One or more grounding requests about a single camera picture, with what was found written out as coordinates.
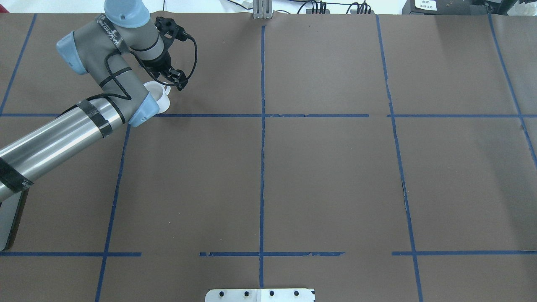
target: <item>white bracket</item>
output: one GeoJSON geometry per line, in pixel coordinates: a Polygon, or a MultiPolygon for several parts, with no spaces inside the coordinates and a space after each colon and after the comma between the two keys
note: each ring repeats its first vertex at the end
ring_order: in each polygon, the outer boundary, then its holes
{"type": "Polygon", "coordinates": [[[210,290],[205,302],[315,302],[313,289],[210,290]]]}
{"type": "Polygon", "coordinates": [[[253,0],[254,19],[272,19],[272,0],[253,0]]]}

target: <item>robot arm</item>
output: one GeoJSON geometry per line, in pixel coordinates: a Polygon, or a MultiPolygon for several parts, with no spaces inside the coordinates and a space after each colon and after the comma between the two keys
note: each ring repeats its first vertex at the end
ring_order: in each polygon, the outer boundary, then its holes
{"type": "Polygon", "coordinates": [[[174,69],[168,49],[175,39],[194,42],[173,19],[150,21],[141,0],[106,0],[100,14],[62,38],[56,48],[78,74],[89,73],[103,93],[89,97],[25,137],[0,149],[0,203],[125,123],[136,127],[158,105],[122,55],[135,55],[156,81],[159,75],[180,91],[192,75],[174,69]]]}

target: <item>blue joint cap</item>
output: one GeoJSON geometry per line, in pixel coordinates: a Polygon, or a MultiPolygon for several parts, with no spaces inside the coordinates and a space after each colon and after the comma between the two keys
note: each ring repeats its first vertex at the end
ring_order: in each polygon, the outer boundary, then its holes
{"type": "Polygon", "coordinates": [[[134,112],[133,117],[129,121],[129,125],[138,127],[146,120],[152,118],[158,113],[157,101],[150,93],[147,93],[146,98],[143,100],[142,105],[134,112]]]}
{"type": "Polygon", "coordinates": [[[142,0],[106,0],[104,12],[112,23],[126,28],[141,27],[150,19],[142,0]]]}
{"type": "Polygon", "coordinates": [[[79,75],[87,74],[88,71],[82,65],[78,51],[75,45],[75,32],[68,33],[58,43],[56,43],[56,50],[63,58],[63,60],[71,66],[71,68],[79,75]]]}

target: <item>white floor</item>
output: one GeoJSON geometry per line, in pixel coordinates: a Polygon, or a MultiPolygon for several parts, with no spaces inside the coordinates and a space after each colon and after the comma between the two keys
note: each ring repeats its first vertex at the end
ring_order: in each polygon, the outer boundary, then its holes
{"type": "MultiPolygon", "coordinates": [[[[150,12],[162,10],[164,0],[143,0],[150,12]]],[[[333,3],[352,3],[350,0],[328,0],[333,3]]],[[[19,13],[97,13],[103,12],[104,0],[2,0],[0,2],[8,11],[19,13]]],[[[367,3],[377,14],[397,15],[401,13],[405,0],[368,0],[367,3]]],[[[288,0],[273,0],[274,10],[286,10],[296,13],[299,9],[300,2],[291,2],[288,0]]],[[[330,13],[345,13],[348,5],[328,4],[327,8],[330,13]]],[[[167,0],[164,9],[170,12],[183,13],[223,13],[223,12],[242,12],[242,7],[230,3],[226,0],[167,0]]]]}

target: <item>white cup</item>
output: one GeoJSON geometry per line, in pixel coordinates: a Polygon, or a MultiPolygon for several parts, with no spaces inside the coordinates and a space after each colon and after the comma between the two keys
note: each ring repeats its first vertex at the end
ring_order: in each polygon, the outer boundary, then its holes
{"type": "Polygon", "coordinates": [[[147,82],[144,86],[155,101],[157,101],[158,113],[168,110],[170,107],[170,98],[168,97],[168,94],[170,93],[171,86],[165,86],[155,81],[147,82]]]}

